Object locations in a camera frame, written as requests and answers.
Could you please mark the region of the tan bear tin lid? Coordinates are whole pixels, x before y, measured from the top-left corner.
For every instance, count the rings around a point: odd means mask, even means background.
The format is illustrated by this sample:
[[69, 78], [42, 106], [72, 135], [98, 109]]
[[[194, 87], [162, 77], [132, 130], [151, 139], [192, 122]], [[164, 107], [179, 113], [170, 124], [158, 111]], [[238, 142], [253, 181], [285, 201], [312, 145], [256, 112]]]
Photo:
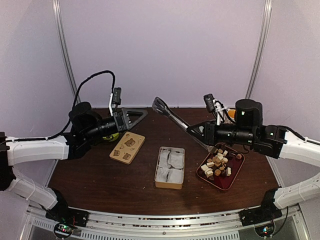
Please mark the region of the tan bear tin lid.
[[110, 159], [130, 165], [145, 139], [143, 135], [127, 131], [109, 154]]

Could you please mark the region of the metal tongs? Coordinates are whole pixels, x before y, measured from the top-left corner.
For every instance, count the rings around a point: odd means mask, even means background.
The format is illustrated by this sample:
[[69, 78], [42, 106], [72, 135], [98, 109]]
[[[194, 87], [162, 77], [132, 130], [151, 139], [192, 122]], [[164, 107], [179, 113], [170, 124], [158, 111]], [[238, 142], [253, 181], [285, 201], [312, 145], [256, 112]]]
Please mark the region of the metal tongs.
[[[166, 116], [168, 119], [174, 122], [178, 127], [180, 127], [183, 131], [187, 132], [187, 127], [189, 127], [190, 125], [181, 117], [179, 117], [177, 114], [175, 114], [160, 97], [156, 96], [154, 98], [152, 103], [152, 109], [155, 112], [163, 116]], [[216, 153], [216, 151], [218, 150], [215, 146], [210, 146], [207, 144], [205, 144], [204, 148], [211, 154]]]

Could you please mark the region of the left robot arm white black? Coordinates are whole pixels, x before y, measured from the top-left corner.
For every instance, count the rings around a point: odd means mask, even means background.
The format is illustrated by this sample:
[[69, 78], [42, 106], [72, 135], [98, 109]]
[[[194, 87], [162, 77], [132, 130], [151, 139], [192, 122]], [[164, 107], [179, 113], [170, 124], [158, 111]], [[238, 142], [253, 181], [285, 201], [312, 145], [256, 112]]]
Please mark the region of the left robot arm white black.
[[77, 104], [68, 114], [71, 131], [58, 136], [14, 138], [0, 134], [0, 189], [13, 192], [41, 205], [61, 222], [72, 218], [67, 201], [58, 190], [44, 187], [18, 173], [14, 165], [43, 160], [73, 160], [82, 158], [92, 146], [116, 133], [131, 130], [148, 112], [143, 109], [122, 108], [103, 118], [89, 102]]

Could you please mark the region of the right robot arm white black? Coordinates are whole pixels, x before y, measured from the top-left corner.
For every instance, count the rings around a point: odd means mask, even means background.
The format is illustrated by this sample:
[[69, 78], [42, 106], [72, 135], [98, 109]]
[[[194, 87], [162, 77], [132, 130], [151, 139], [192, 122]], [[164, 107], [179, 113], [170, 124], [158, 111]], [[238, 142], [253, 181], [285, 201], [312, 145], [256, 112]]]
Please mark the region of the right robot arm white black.
[[[282, 125], [263, 125], [263, 106], [252, 99], [235, 103], [235, 123], [225, 124], [205, 121], [189, 126], [186, 131], [205, 145], [217, 142], [239, 144], [274, 158], [289, 159], [320, 165], [319, 141], [301, 136]], [[276, 210], [317, 198], [320, 195], [320, 176], [315, 176], [288, 187], [272, 189], [265, 193], [256, 210], [259, 220], [268, 220]]]

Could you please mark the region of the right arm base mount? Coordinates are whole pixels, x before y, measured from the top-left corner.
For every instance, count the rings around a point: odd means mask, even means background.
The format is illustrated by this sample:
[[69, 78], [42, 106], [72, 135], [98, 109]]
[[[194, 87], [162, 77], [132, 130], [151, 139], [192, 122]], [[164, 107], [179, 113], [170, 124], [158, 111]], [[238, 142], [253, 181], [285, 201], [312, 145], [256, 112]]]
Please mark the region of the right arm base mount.
[[255, 207], [241, 210], [239, 218], [243, 227], [257, 225], [264, 222], [272, 222], [274, 219], [280, 218], [282, 211], [276, 207]]

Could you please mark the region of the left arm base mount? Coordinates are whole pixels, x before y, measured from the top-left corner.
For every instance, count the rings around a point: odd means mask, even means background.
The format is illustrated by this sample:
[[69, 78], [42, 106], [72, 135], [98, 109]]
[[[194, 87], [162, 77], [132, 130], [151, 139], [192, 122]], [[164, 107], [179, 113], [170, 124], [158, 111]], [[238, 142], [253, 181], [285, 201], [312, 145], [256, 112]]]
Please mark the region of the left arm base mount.
[[65, 205], [55, 206], [52, 209], [45, 209], [45, 217], [69, 227], [86, 227], [89, 212], [67, 207]]

